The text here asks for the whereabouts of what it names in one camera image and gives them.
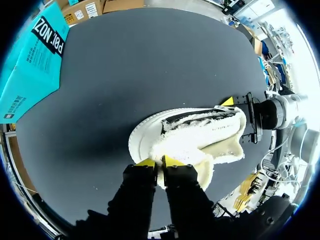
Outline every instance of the box label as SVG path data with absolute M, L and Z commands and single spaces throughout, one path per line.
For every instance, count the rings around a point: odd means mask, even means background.
M 85 17 L 81 10 L 74 12 L 74 15 L 76 16 L 76 19 L 78 19 L 78 20 L 83 19 Z
M 93 13 L 97 12 L 96 4 L 94 2 L 92 2 L 92 3 L 85 5 L 85 10 L 86 10 L 86 13 L 88 14 L 88 16 L 89 16 L 89 14 L 93 14 Z
M 97 12 L 93 12 L 93 13 L 88 14 L 88 16 L 91 19 L 91 18 L 97 17 L 98 13 Z
M 47 19 L 41 16 L 31 30 L 32 33 L 48 48 L 53 54 L 60 57 L 64 52 L 65 41 L 57 31 L 54 31 Z

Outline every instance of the white fur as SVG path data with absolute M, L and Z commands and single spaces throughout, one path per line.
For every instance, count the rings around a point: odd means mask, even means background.
M 158 165 L 167 155 L 184 164 L 192 164 L 198 173 L 198 182 L 205 190 L 212 179 L 214 164 L 232 163 L 244 157 L 239 139 L 246 127 L 246 115 L 238 107 L 224 108 L 235 113 L 219 120 L 204 119 L 221 116 L 221 112 L 192 114 L 169 124 L 163 123 L 166 133 L 152 145 L 149 157 Z M 158 185 L 165 188 L 163 172 L 158 174 Z

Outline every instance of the black clamp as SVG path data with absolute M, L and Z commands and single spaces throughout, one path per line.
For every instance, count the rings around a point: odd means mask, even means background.
M 257 144 L 261 141 L 262 138 L 262 119 L 259 111 L 255 107 L 255 101 L 253 99 L 252 93 L 248 92 L 247 95 L 243 96 L 234 96 L 233 97 L 234 106 L 237 105 L 247 105 L 249 111 L 250 124 L 253 129 L 253 133 L 248 135 L 243 135 L 241 137 L 242 143 L 254 143 Z

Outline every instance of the dark gray surface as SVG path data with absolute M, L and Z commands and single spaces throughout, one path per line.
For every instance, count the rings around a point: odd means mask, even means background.
M 157 112 L 209 108 L 266 84 L 249 41 L 212 18 L 182 10 L 112 12 L 70 29 L 60 89 L 17 123 L 25 168 L 40 196 L 74 224 L 92 209 L 107 213 L 132 163 L 128 138 Z M 206 193 L 217 201 L 236 188 L 267 151 L 271 133 L 246 144 L 245 159 L 214 167 Z M 165 191 L 157 189 L 151 228 L 169 224 Z

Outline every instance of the cardboard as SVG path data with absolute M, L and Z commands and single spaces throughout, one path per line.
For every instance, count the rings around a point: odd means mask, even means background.
M 144 4 L 144 0 L 107 0 L 103 8 L 103 13 L 143 8 Z
M 240 24 L 236 29 L 243 33 L 246 36 L 246 38 L 250 41 L 254 49 L 254 52 L 258 56 L 262 56 L 262 42 L 257 38 L 254 31 L 252 31 L 252 29 L 243 24 Z
M 72 6 L 67 4 L 62 9 L 62 14 L 68 25 L 78 24 L 102 15 L 104 3 L 104 0 L 83 0 Z
M 36 188 L 33 185 L 32 181 L 30 180 L 30 177 L 27 173 L 27 170 L 25 169 L 24 162 L 22 161 L 22 157 L 19 150 L 18 140 L 16 136 L 11 136 L 8 138 L 8 144 L 10 145 L 11 153 L 12 153 L 12 161 L 14 161 L 14 164 L 16 166 L 16 169 L 19 173 L 19 176 L 24 184 L 24 186 L 27 187 L 27 190 L 31 195 L 34 195 L 36 193 Z
M 254 49 L 254 52 L 258 56 L 261 57 L 262 56 L 262 42 L 259 39 L 255 38 L 255 37 L 253 37 L 250 42 L 251 42 L 251 45 L 252 45 L 252 47 Z
M 56 2 L 20 33 L 6 56 L 0 78 L 0 123 L 11 124 L 59 89 L 69 26 Z

